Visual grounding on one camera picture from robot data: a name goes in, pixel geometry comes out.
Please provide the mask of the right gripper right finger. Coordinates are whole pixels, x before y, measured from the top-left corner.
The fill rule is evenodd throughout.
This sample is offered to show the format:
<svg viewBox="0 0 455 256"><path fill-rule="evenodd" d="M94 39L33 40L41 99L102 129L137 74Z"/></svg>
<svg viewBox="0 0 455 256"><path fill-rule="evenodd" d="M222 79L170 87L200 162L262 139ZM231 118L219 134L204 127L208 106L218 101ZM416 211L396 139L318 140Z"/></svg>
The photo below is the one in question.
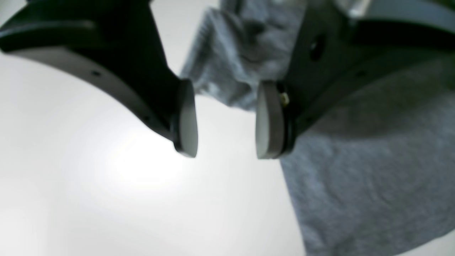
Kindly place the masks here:
<svg viewBox="0 0 455 256"><path fill-rule="evenodd" d="M310 0L286 74L262 81L256 154L278 159L333 105L384 76L454 53L453 0Z"/></svg>

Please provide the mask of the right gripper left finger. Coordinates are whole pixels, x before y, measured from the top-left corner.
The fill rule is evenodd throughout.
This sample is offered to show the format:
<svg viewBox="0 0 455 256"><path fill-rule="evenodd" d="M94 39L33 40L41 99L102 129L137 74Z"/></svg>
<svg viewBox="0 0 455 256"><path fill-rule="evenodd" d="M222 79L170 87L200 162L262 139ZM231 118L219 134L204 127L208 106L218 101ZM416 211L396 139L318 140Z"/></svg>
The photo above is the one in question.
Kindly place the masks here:
<svg viewBox="0 0 455 256"><path fill-rule="evenodd" d="M169 68L150 3L28 0L1 26L1 51L96 86L193 158L194 88Z"/></svg>

